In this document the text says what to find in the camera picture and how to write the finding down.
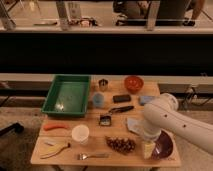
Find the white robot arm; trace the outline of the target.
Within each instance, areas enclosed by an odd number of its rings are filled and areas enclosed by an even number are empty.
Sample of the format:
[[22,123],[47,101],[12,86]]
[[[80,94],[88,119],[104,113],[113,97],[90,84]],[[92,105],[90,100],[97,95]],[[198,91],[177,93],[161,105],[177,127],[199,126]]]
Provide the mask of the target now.
[[177,111],[175,96],[163,93],[144,105],[141,135],[155,141],[168,130],[213,155],[213,125],[184,116]]

